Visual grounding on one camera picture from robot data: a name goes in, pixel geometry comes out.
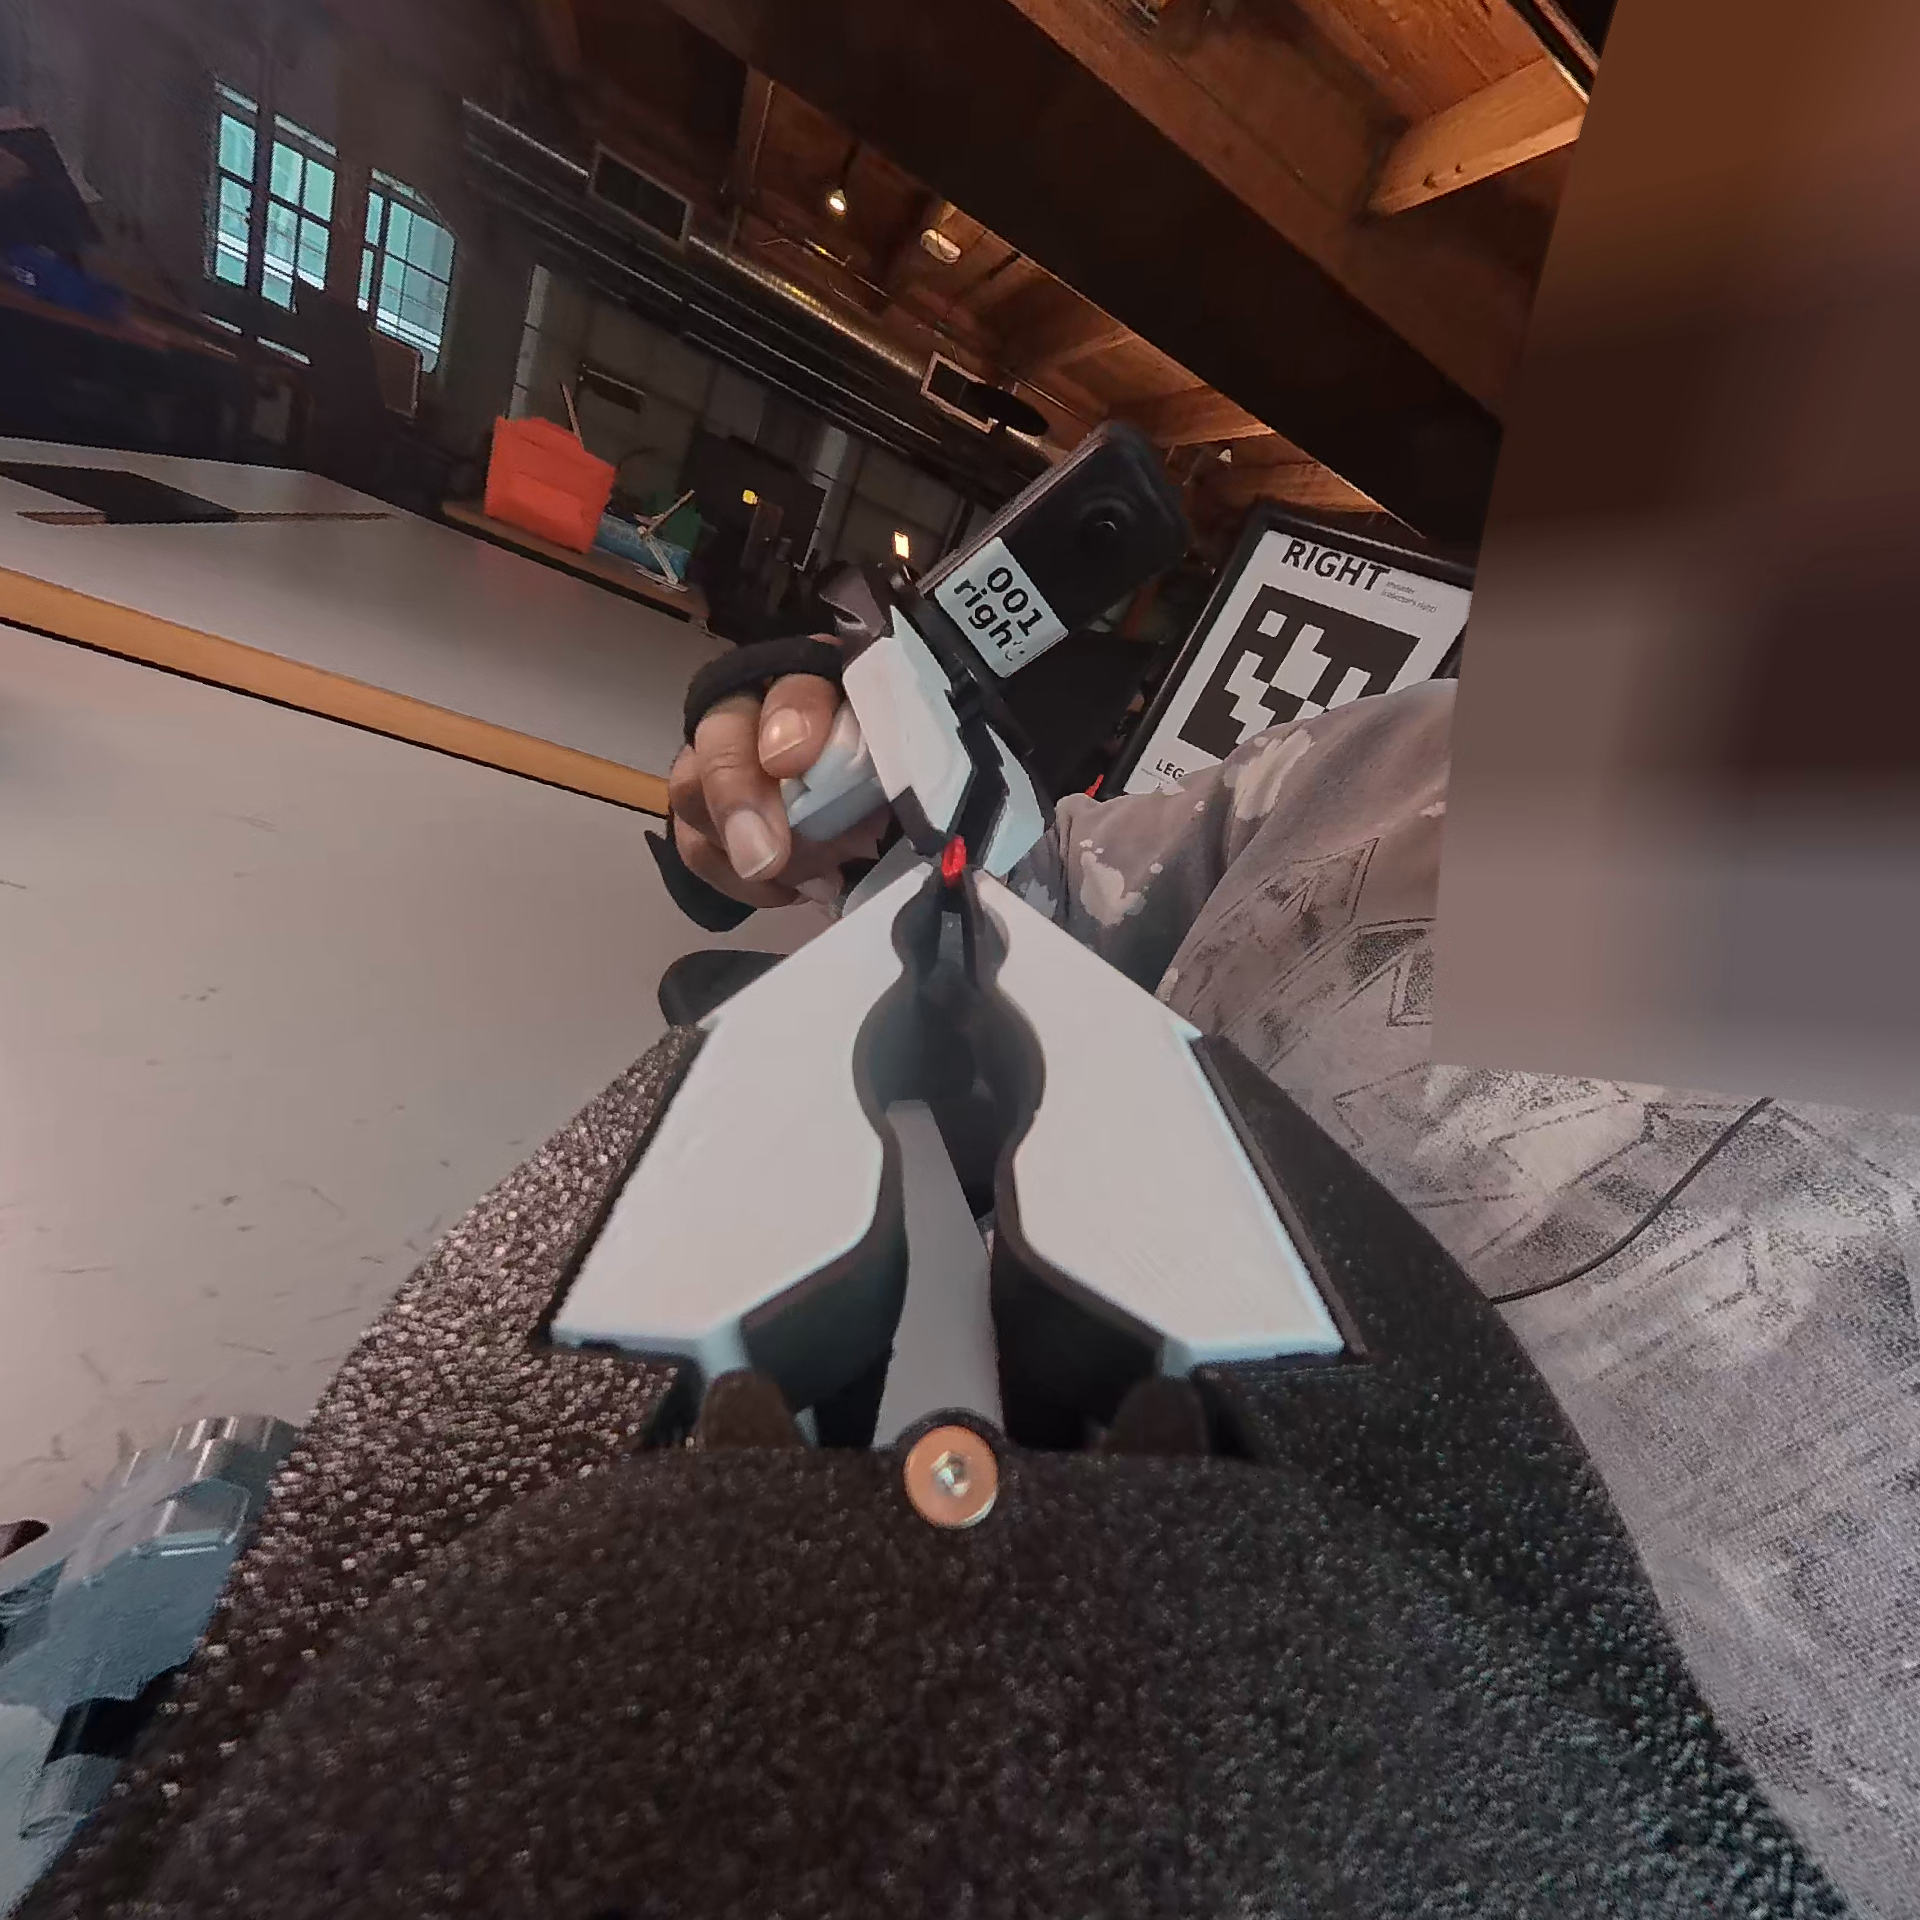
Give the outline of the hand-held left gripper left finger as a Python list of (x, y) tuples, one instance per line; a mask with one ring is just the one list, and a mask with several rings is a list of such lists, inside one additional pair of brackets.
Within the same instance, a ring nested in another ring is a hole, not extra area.
[(886, 878), (696, 1025), (552, 1347), (763, 1375), (822, 1449), (865, 1449), (902, 1327), (902, 1148), (930, 878)]

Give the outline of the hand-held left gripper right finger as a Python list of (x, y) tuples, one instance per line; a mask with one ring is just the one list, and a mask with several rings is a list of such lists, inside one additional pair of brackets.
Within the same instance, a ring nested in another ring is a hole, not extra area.
[(1205, 1029), (1006, 878), (975, 878), (995, 1097), (995, 1386), (1018, 1449), (1089, 1449), (1141, 1386), (1340, 1368), (1340, 1310)]

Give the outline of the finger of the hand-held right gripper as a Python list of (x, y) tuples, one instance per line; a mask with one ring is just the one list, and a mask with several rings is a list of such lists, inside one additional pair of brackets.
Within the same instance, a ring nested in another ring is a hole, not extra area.
[(943, 660), (886, 602), (865, 645), (846, 660), (846, 700), (873, 760), (879, 805), (919, 854), (978, 854), (978, 722), (960, 708)]
[(965, 864), (991, 878), (1011, 878), (1022, 854), (1048, 839), (1048, 795), (1031, 789), (1022, 760), (991, 735), (975, 751), (965, 813), (960, 813), (960, 846)]

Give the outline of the grey black toy brick chassis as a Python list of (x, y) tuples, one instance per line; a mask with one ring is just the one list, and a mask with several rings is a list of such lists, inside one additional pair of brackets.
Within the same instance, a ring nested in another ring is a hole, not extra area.
[(700, 1053), (646, 1053), (449, 1229), (323, 1388), (187, 1679), (19, 1914), (1031, 1914), (1048, 1618), (1006, 1503), (902, 1449), (995, 1386), (930, 1097), (879, 1115), (873, 1368), (801, 1449), (773, 1359), (558, 1347)]

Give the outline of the person's right forearm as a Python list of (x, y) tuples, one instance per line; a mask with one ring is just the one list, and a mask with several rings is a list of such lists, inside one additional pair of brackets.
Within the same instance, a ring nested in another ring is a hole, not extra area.
[(1011, 892), (1335, 1111), (1433, 1069), (1452, 678), (1273, 722), (1157, 795), (1070, 795)]

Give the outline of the person's right hand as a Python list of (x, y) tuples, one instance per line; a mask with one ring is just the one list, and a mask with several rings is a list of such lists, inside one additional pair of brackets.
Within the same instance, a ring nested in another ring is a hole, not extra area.
[(667, 771), (675, 854), (696, 878), (744, 910), (781, 910), (801, 894), (840, 894), (859, 863), (846, 839), (812, 846), (781, 813), (781, 781), (801, 781), (828, 743), (840, 685), (818, 673), (781, 673), (773, 685), (740, 685), (700, 708), (696, 735)]

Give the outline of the blue green bin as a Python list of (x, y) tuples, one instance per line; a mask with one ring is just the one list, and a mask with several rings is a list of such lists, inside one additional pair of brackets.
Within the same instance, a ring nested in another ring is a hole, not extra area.
[(696, 511), (696, 497), (677, 497), (662, 517), (615, 517), (615, 511), (601, 511), (596, 555), (637, 568), (662, 586), (688, 586), (688, 568), (700, 555), (700, 511)]

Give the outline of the orange crate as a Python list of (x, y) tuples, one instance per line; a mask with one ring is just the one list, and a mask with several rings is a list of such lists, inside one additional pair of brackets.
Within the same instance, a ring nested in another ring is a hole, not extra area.
[(567, 425), (494, 415), (480, 517), (558, 555), (596, 555), (605, 497), (615, 466), (596, 462)]

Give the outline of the white table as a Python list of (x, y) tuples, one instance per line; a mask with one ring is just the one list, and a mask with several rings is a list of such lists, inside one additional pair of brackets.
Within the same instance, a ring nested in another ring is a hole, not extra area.
[(298, 466), (10, 436), (10, 626), (662, 813), (722, 660), (615, 586)]

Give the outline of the grey patterned sweatshirt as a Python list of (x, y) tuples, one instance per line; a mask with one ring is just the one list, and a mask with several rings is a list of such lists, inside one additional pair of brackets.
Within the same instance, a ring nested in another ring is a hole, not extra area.
[[(1612, 1244), (1739, 1111), (1422, 1069), (1313, 1128), (1502, 1300)], [(1718, 1728), (1852, 1914), (1920, 1905), (1909, 1284), (1909, 1115), (1770, 1101), (1639, 1244), (1502, 1302)]]

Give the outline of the paned window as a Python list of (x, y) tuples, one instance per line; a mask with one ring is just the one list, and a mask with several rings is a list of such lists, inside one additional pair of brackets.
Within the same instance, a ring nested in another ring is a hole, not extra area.
[(292, 319), (330, 282), (335, 143), (218, 85), (209, 282)]
[(360, 310), (380, 334), (405, 347), (420, 375), (439, 375), (443, 357), (449, 270), (457, 237), (443, 226), (443, 218), (392, 174), (375, 174)]

